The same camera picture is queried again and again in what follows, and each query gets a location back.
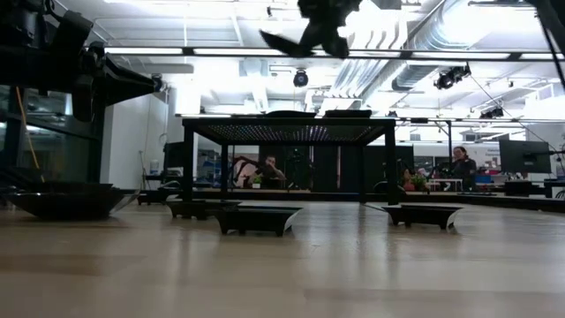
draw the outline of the black mesh grid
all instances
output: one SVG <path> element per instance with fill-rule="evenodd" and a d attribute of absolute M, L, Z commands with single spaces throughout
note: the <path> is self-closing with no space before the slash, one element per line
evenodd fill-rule
<path fill-rule="evenodd" d="M 219 142 L 229 143 L 369 143 L 383 130 L 379 125 L 197 125 Z"/>

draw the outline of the security camera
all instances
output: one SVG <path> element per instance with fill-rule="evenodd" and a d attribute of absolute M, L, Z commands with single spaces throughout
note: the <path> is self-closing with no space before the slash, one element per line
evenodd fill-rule
<path fill-rule="evenodd" d="M 308 75 L 306 75 L 306 71 L 298 70 L 296 75 L 294 75 L 293 83 L 295 87 L 305 87 L 308 85 Z"/>

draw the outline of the wooden floor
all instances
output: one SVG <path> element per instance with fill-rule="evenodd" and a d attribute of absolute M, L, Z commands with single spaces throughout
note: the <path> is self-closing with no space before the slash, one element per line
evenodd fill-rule
<path fill-rule="evenodd" d="M 473 206 L 447 233 L 281 204 L 306 207 L 284 238 L 162 206 L 95 223 L 0 211 L 0 317 L 565 317 L 563 216 Z"/>

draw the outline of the screen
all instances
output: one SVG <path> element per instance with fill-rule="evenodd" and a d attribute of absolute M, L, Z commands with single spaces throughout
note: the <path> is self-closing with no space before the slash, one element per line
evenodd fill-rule
<path fill-rule="evenodd" d="M 549 145 L 542 141 L 500 140 L 504 172 L 551 173 Z"/>

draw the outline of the ceiling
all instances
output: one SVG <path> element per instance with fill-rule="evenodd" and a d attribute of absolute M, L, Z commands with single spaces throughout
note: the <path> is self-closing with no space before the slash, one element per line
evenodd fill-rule
<path fill-rule="evenodd" d="M 79 11 L 94 22 L 89 41 L 104 41 L 109 46 L 192 46 L 192 47 L 266 47 L 259 35 L 264 29 L 298 41 L 307 21 L 301 19 L 296 0 L 55 0 L 58 10 Z M 469 0 L 447 0 L 465 6 Z M 355 49 L 400 49 L 410 46 L 415 27 L 440 0 L 403 0 L 401 11 L 382 11 L 364 0 L 361 11 L 348 21 L 348 41 Z M 267 15 L 271 6 L 272 17 Z M 452 38 L 473 36 L 466 49 L 480 50 L 544 50 L 545 38 L 534 18 L 533 10 L 465 8 L 463 14 L 444 17 L 443 35 Z M 316 104 L 312 95 L 321 95 L 316 109 L 347 109 L 359 99 L 363 108 L 386 113 L 396 109 L 403 114 L 422 116 L 453 115 L 455 112 L 478 116 L 488 109 L 493 98 L 500 97 L 509 109 L 519 112 L 525 98 L 537 90 L 551 86 L 556 78 L 551 63 L 470 63 L 474 79 L 465 79 L 450 90 L 438 91 L 433 82 L 446 65 L 432 68 L 409 91 L 394 91 L 390 80 L 382 80 L 387 61 L 366 64 L 337 59 L 263 58 L 260 79 L 252 73 L 244 58 L 189 57 L 116 57 L 117 61 L 138 72 L 149 65 L 174 65 L 178 72 L 190 72 L 201 92 L 207 112 L 239 112 L 237 106 L 249 102 L 259 105 L 261 95 L 269 101 L 267 111 L 276 110 L 283 102 L 300 102 L 307 108 Z M 292 79 L 296 69 L 306 69 L 309 85 L 295 88 Z M 331 102 L 336 95 L 345 102 Z"/>

